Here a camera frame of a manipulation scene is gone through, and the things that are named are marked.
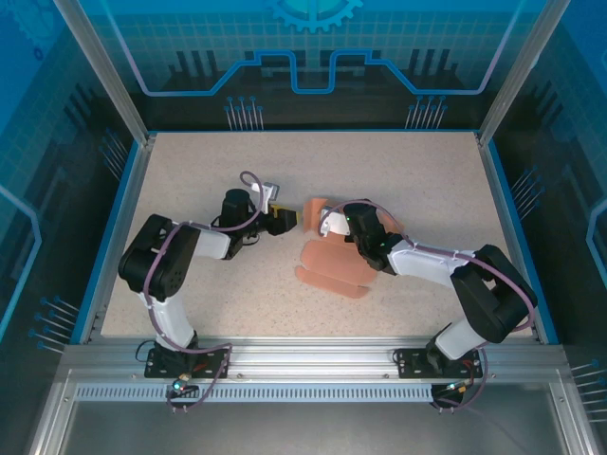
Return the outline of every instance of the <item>glass panel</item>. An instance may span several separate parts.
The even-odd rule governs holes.
[[[1,2],[0,41],[0,451],[26,453],[132,138],[52,2]]]
[[[495,137],[574,364],[607,354],[606,19],[602,0],[571,3]]]
[[[83,2],[168,130],[478,128],[543,4]]]

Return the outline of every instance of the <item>enclosure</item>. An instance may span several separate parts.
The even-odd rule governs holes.
[[[0,451],[602,453],[606,21],[602,0],[0,1]],[[243,170],[297,211],[369,198],[419,241],[506,253],[535,325],[487,346],[471,412],[391,358],[463,315],[452,290],[305,287],[299,230],[193,264],[188,317],[233,354],[209,403],[166,409],[120,256],[152,213],[210,223]]]

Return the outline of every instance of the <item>speckled work surface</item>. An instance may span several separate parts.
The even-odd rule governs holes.
[[[152,213],[210,222],[225,191],[242,188],[243,170],[280,185],[281,205],[301,209],[315,196],[367,197],[392,211],[416,240],[458,249],[489,243],[506,251],[472,133],[158,134],[128,242]],[[296,228],[281,237],[263,234],[232,261],[194,258],[183,291],[198,334],[431,336],[463,316],[452,290],[417,278],[379,274],[359,300],[299,282],[294,268],[310,238]],[[101,333],[154,333],[121,279]]]

